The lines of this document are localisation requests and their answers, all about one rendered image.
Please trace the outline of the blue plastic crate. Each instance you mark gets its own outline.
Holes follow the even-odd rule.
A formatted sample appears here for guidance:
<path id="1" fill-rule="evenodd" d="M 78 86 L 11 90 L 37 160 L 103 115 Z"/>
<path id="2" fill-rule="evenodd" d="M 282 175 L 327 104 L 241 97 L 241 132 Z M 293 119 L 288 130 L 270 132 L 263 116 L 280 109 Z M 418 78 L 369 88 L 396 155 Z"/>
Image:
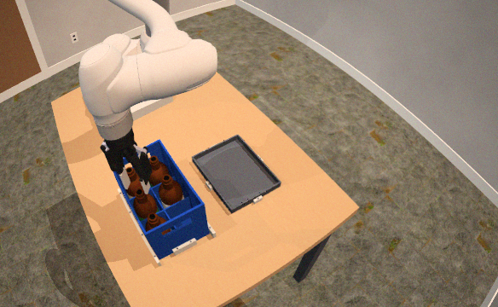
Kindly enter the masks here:
<path id="1" fill-rule="evenodd" d="M 120 189 L 122 190 L 124 198 L 127 200 L 127 204 L 133 212 L 135 219 L 141 226 L 142 232 L 146 236 L 148 243 L 153 248 L 153 251 L 156 253 L 158 259 L 162 259 L 174 253 L 172 249 L 189 240 L 192 240 L 193 238 L 199 240 L 210 234 L 210 232 L 206 218 L 205 203 L 197 195 L 167 149 L 151 149 L 148 150 L 148 153 L 150 153 L 150 156 L 157 156 L 159 161 L 167 166 L 172 179 L 177 181 L 182 187 L 184 199 L 165 209 L 162 206 L 159 197 L 159 185 L 161 183 L 152 188 L 150 187 L 148 191 L 148 193 L 155 198 L 157 202 L 156 204 L 159 208 L 159 212 L 155 214 L 164 218 L 167 222 L 162 223 L 161 225 L 146 232 L 145 224 L 148 219 L 146 218 L 140 222 L 133 207 L 133 202 L 136 196 L 130 199 L 118 173 L 116 173 L 117 175 L 115 174 L 115 178 Z M 171 231 L 165 235 L 162 235 L 161 232 L 169 228 L 171 228 Z"/>

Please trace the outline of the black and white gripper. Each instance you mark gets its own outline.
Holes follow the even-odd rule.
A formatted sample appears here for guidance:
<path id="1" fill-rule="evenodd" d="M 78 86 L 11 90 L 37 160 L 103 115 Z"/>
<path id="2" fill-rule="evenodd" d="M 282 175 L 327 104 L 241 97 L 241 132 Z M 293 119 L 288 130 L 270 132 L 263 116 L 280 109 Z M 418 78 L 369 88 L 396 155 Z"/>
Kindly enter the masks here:
<path id="1" fill-rule="evenodd" d="M 148 147 L 144 146 L 143 148 L 140 148 L 137 146 L 137 143 L 134 140 L 134 132 L 132 128 L 126 136 L 118 140 L 108 141 L 104 139 L 100 149 L 105 154 L 111 171 L 116 171 L 119 174 L 125 189 L 128 189 L 130 186 L 130 179 L 124 167 L 123 157 L 131 163 L 137 175 L 140 177 L 139 181 L 142 184 L 144 193 L 148 194 L 150 189 L 148 179 L 152 173 L 152 168 L 148 158 Z M 136 152 L 138 153 L 138 156 Z"/>

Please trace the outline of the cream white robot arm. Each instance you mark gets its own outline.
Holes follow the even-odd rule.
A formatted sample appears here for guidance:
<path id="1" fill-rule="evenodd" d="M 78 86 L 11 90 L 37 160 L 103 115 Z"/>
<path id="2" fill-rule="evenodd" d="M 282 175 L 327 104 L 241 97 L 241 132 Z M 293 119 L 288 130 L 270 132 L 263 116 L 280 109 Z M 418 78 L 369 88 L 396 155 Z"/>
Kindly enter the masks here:
<path id="1" fill-rule="evenodd" d="M 145 23 L 141 39 L 113 34 L 80 61 L 84 103 L 100 136 L 114 141 L 130 132 L 131 107 L 209 82 L 217 72 L 217 50 L 177 29 L 170 16 L 170 0 L 108 1 Z"/>

